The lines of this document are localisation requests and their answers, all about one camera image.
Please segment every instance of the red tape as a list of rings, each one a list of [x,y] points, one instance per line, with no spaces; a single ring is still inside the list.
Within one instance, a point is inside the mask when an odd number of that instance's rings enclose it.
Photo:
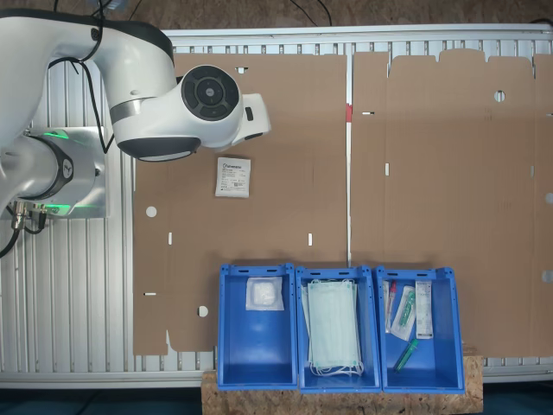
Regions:
[[[346,104],[346,122],[347,123],[352,122],[352,115],[353,115],[353,107],[349,104]]]

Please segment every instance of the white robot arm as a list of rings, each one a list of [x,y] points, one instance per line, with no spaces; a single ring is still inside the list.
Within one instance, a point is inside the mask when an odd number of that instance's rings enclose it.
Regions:
[[[146,23],[2,10],[0,39],[0,211],[12,200],[74,205],[93,185],[85,152],[24,134],[56,57],[98,66],[115,141],[137,159],[175,160],[200,146],[224,150],[270,131],[261,96],[243,95],[216,67],[197,67],[177,85],[172,44]]]

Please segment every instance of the blue storage crate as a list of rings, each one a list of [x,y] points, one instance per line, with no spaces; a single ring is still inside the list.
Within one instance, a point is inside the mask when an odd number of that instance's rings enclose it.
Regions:
[[[424,271],[372,270],[376,290],[378,335],[382,366],[382,387],[386,393],[464,393],[465,372],[461,343],[461,326],[454,272],[451,268]],[[432,325],[434,338],[419,340],[405,367],[394,372],[394,366],[408,346],[391,333],[385,332],[385,310],[382,281],[395,280],[397,293],[391,319],[397,313],[405,285],[415,287],[415,281],[432,282]],[[416,338],[416,321],[409,342]]]
[[[282,277],[284,311],[245,309],[250,277]],[[220,390],[296,389],[294,266],[222,265],[219,287]]]
[[[340,374],[329,377],[315,376],[308,362],[309,337],[302,305],[302,285],[314,279],[352,279],[357,284],[357,324],[361,361],[365,370],[361,376]],[[368,266],[346,269],[296,269],[296,302],[298,328],[298,359],[300,391],[302,393],[378,393],[380,364],[378,359],[377,323],[372,294],[371,269]]]

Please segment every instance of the cardboard sheet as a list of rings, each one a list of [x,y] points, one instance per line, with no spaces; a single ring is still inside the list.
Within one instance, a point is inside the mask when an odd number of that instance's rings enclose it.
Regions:
[[[272,132],[219,154],[137,162],[135,355],[166,354],[167,331],[176,351],[213,350],[224,263],[346,265],[346,57],[175,57],[177,75],[202,64],[232,73],[243,93],[261,93]],[[248,199],[215,197],[220,156],[251,160]]]
[[[353,262],[451,266],[464,342],[552,355],[552,57],[535,80],[525,58],[469,49],[387,64],[355,55]]]

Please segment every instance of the aluminum profile table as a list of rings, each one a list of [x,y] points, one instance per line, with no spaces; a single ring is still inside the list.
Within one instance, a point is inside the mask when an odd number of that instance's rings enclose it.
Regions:
[[[473,48],[489,56],[553,53],[548,25],[426,25],[308,29],[167,30],[177,54],[344,54],[352,104],[356,52],[390,56]],[[100,118],[111,135],[98,69],[91,64]],[[84,74],[53,67],[33,128],[95,125]],[[347,140],[350,181],[351,130]],[[199,386],[213,352],[132,353],[132,202],[134,162],[113,146],[106,157],[108,219],[50,220],[24,234],[0,267],[0,387]],[[349,192],[347,197],[350,207]],[[351,221],[348,217],[348,256]],[[0,245],[10,225],[0,220]],[[485,382],[553,380],[553,357],[484,359]]]

